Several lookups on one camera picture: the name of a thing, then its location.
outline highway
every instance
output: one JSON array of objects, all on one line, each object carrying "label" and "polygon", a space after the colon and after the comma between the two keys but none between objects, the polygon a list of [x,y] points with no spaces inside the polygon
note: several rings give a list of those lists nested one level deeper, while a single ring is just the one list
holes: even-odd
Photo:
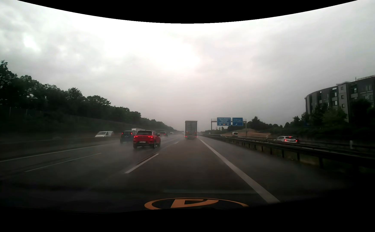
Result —
[{"label": "highway", "polygon": [[207,137],[161,147],[112,143],[0,161],[0,205],[87,212],[230,209],[356,186],[322,170]]}]

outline building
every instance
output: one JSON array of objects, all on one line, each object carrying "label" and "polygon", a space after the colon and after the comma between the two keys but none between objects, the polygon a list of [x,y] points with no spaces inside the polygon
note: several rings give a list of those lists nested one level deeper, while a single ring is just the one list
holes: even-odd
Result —
[{"label": "building", "polygon": [[325,103],[332,108],[341,107],[347,113],[347,121],[349,121],[352,116],[351,104],[360,98],[375,105],[375,75],[359,78],[353,82],[345,81],[313,92],[305,97],[305,110],[307,113],[312,113],[317,105]]}]

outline road sign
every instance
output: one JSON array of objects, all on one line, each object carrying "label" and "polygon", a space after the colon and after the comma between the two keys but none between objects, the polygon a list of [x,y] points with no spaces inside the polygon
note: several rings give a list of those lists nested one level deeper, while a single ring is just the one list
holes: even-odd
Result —
[{"label": "road sign", "polygon": [[217,118],[217,125],[231,125],[231,118]]},{"label": "road sign", "polygon": [[243,118],[232,118],[232,126],[243,126]]}]

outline white van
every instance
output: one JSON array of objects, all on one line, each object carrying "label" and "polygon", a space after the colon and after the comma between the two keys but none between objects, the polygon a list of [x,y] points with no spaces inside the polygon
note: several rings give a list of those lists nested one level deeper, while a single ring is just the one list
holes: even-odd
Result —
[{"label": "white van", "polygon": [[111,137],[113,134],[112,131],[100,131],[96,134],[95,137]]}]

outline white lane marking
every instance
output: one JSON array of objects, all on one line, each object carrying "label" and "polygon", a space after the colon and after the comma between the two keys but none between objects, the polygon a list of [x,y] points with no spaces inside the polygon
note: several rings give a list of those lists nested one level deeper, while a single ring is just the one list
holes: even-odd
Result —
[{"label": "white lane marking", "polygon": [[273,196],[270,192],[264,189],[260,184],[250,178],[246,173],[228,161],[224,156],[222,156],[219,152],[215,151],[209,145],[207,145],[203,140],[204,143],[211,151],[213,151],[227,166],[229,166],[238,176],[240,176],[253,190],[255,190],[267,203],[276,203],[280,202],[275,196]]},{"label": "white lane marking", "polygon": [[31,172],[31,171],[34,171],[34,170],[37,170],[37,169],[46,168],[46,167],[49,167],[49,166],[53,166],[53,165],[57,165],[57,164],[61,164],[61,163],[66,163],[66,162],[70,162],[70,161],[73,161],[73,160],[82,159],[82,158],[85,158],[85,157],[95,156],[95,155],[98,155],[98,154],[102,154],[102,153],[97,153],[97,154],[93,154],[93,155],[89,155],[89,156],[84,156],[84,157],[80,157],[80,158],[76,158],[76,159],[71,159],[71,160],[67,160],[67,161],[63,161],[63,162],[59,162],[59,163],[54,163],[54,164],[42,166],[42,167],[39,167],[39,168],[34,168],[34,169],[31,169],[31,170],[27,170],[27,171],[24,171],[24,172]]},{"label": "white lane marking", "polygon": [[147,161],[153,159],[153,158],[154,158],[155,156],[157,156],[157,155],[159,155],[159,153],[157,153],[156,155],[154,155],[154,156],[148,158],[147,160],[145,160],[145,161],[139,163],[137,166],[135,166],[135,167],[133,167],[132,169],[130,169],[130,170],[128,170],[127,172],[125,172],[125,174],[130,173],[131,171],[133,171],[133,170],[135,170],[136,168],[140,167],[142,164],[144,164],[145,162],[147,162]]},{"label": "white lane marking", "polygon": [[[102,145],[96,145],[96,146],[91,146],[91,147],[99,147],[99,146],[104,146],[108,144],[102,144]],[[85,148],[90,148],[90,147],[81,147],[81,148],[75,148],[75,149],[70,149],[70,150],[64,150],[64,151],[73,151],[73,150],[79,150],[79,149],[85,149]],[[30,158],[30,157],[35,157],[35,156],[43,156],[43,155],[49,155],[49,154],[54,154],[54,153],[59,153],[59,152],[64,152],[64,151],[55,151],[55,152],[50,152],[50,153],[45,153],[45,154],[39,154],[39,155],[33,155],[33,156],[25,156],[25,157],[19,157],[19,158],[14,158],[14,159],[6,159],[2,160],[1,162],[6,162],[6,161],[12,161],[16,159],[25,159],[25,158]]]}]

